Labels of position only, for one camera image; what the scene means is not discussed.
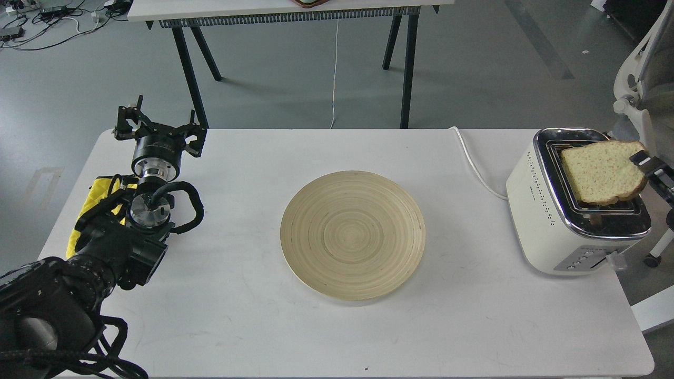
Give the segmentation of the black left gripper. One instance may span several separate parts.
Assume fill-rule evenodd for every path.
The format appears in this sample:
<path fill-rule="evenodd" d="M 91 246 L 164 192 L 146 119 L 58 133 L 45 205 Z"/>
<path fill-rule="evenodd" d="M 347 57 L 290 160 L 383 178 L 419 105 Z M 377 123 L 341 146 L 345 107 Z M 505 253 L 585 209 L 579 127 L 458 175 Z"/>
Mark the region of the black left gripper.
<path fill-rule="evenodd" d="M 182 153 L 202 156 L 208 127 L 197 123 L 196 111 L 191 110 L 185 125 L 154 126 L 142 111 L 144 96 L 140 94 L 134 105 L 120 106 L 113 135 L 116 140 L 136 141 L 132 171 L 138 177 L 154 176 L 176 179 L 181 170 Z"/>

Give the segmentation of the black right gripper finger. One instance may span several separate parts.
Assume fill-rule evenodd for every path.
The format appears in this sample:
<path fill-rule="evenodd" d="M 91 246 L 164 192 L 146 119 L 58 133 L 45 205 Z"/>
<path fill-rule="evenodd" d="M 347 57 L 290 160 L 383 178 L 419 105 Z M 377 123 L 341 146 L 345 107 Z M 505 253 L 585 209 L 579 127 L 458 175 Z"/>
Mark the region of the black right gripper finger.
<path fill-rule="evenodd" d="M 673 207 L 672 167 L 657 156 L 650 156 L 645 149 L 630 156 L 630 161 L 645 175 L 650 187 Z"/>

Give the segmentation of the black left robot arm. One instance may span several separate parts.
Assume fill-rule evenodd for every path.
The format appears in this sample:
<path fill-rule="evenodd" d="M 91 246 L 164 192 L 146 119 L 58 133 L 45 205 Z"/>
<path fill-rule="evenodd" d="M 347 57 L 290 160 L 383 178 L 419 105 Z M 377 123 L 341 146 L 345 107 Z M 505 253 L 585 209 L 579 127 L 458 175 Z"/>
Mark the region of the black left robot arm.
<path fill-rule="evenodd" d="M 183 153 L 201 156 L 208 129 L 196 111 L 171 127 L 152 122 L 140 103 L 118 109 L 113 134 L 135 142 L 132 174 L 109 177 L 103 197 L 78 217 L 67 259 L 46 257 L 2 276 L 2 378 L 148 377 L 120 358 L 127 322 L 101 307 L 115 288 L 147 284 L 168 237 L 202 222 L 198 191 L 177 177 Z"/>

